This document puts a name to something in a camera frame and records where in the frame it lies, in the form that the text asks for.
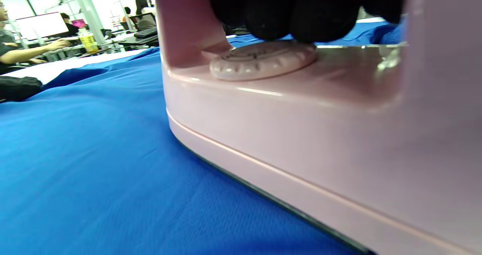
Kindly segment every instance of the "steam iron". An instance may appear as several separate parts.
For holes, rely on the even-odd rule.
[[[186,147],[360,250],[482,254],[481,0],[406,0],[406,44],[240,49],[209,0],[156,2]]]

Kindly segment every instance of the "plastic bottle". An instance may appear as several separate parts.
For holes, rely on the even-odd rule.
[[[84,48],[88,53],[95,53],[99,50],[93,34],[86,28],[79,29],[79,39],[81,40],[82,44],[84,44]]]

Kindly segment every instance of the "keyboard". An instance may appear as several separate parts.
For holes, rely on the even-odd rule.
[[[137,32],[137,33],[134,34],[134,37],[136,37],[136,38],[148,38],[148,37],[152,37],[154,35],[157,35],[157,28],[156,27],[149,28],[149,29],[146,29],[146,30],[142,30],[141,32]]]

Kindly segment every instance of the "blue cloth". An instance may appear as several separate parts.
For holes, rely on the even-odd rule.
[[[0,104],[1,254],[353,254],[174,138],[158,49],[45,88]]]
[[[363,46],[370,44],[398,44],[403,40],[401,25],[381,22],[362,22],[355,27],[345,37],[332,42],[317,42],[316,45],[336,45],[336,46]],[[291,35],[283,37],[284,40],[293,39]],[[229,39],[232,46],[239,48],[253,43],[263,42],[252,35],[242,35]]]

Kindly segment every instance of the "gloved hand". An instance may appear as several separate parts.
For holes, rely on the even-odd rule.
[[[361,6],[388,22],[400,22],[403,0],[210,0],[217,18],[246,25],[255,37],[275,40],[292,34],[300,42],[329,42],[344,37]]]

